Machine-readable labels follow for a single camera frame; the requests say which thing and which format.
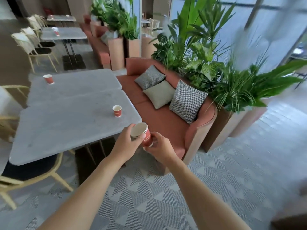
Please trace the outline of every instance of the paper cup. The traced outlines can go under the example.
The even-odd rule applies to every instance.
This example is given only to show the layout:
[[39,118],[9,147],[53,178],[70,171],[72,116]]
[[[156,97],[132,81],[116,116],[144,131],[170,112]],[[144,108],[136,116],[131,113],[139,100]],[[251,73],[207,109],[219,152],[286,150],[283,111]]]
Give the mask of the paper cup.
[[52,85],[52,84],[54,84],[54,81],[53,81],[52,75],[47,74],[47,75],[44,75],[43,77],[44,77],[44,78],[45,78],[45,80],[47,81],[48,85]]
[[119,105],[113,106],[113,111],[114,111],[115,117],[120,117],[122,115],[122,107]]
[[145,133],[146,137],[141,143],[143,147],[151,147],[153,143],[153,139],[151,137],[151,133],[148,129],[148,125],[146,123],[138,123],[131,129],[131,137],[138,138],[139,135]]

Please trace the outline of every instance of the houndstooth pillow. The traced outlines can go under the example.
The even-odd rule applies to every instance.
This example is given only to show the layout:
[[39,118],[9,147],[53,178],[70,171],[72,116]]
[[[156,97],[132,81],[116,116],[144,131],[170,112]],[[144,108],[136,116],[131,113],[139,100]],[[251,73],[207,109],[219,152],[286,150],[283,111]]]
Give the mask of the houndstooth pillow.
[[154,65],[150,66],[141,76],[136,78],[134,81],[143,89],[146,90],[161,81],[166,76],[159,72]]
[[169,109],[191,124],[207,96],[208,93],[197,90],[179,80]]

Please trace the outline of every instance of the cup rim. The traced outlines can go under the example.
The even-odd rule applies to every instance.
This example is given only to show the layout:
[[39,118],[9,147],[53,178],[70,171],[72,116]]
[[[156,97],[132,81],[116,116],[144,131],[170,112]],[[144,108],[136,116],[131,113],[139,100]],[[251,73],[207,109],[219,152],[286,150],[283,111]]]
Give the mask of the cup rim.
[[122,107],[120,105],[115,105],[115,106],[112,107],[112,109],[113,109],[113,111],[120,111],[122,109]]
[[[144,126],[144,127],[145,127],[145,130],[142,131],[142,132],[140,132],[140,130],[138,129],[138,131],[137,131],[136,128],[135,128],[136,126]],[[148,130],[148,125],[147,125],[147,123],[144,123],[144,122],[137,123],[134,127],[132,127],[130,135],[131,135],[132,137],[134,137],[134,138],[135,138],[135,137],[139,137],[141,134],[146,133],[147,130]]]

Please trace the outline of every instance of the patterned carpet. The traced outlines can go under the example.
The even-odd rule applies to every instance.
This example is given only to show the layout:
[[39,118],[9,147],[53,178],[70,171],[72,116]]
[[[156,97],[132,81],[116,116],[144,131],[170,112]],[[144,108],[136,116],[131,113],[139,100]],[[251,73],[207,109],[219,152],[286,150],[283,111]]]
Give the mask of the patterned carpet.
[[[269,229],[304,178],[306,126],[306,114],[272,104],[243,136],[206,154],[200,150],[189,168],[251,229]],[[152,156],[139,149],[111,182],[91,230],[197,229],[174,177],[157,176],[156,170]],[[58,172],[77,187],[74,156],[65,153]],[[10,195],[18,208],[0,203],[1,229],[33,230],[71,194],[48,178]]]

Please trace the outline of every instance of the sofa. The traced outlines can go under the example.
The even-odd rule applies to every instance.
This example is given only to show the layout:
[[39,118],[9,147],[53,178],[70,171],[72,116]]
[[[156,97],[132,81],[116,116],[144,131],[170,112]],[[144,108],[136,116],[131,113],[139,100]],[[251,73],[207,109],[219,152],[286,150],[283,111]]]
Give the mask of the sofa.
[[[188,164],[216,119],[217,108],[212,100],[207,97],[199,110],[197,119],[191,125],[172,112],[169,109],[169,104],[156,110],[141,87],[134,81],[151,65],[155,65],[161,73],[166,75],[166,81],[173,88],[177,87],[179,80],[182,78],[176,72],[166,70],[160,62],[147,58],[126,58],[127,75],[117,76],[117,79],[121,83],[123,91],[139,112],[142,121],[148,124],[149,130],[157,131],[167,137],[177,156],[185,164]],[[167,168],[161,164],[159,166],[163,174],[169,173]]]
[[105,69],[119,70],[125,68],[125,55],[123,38],[109,39],[108,45],[104,44],[100,37],[108,31],[105,26],[93,26],[96,30],[96,36],[92,35],[91,18],[84,15],[84,23],[80,23],[80,28],[86,34],[98,62]]

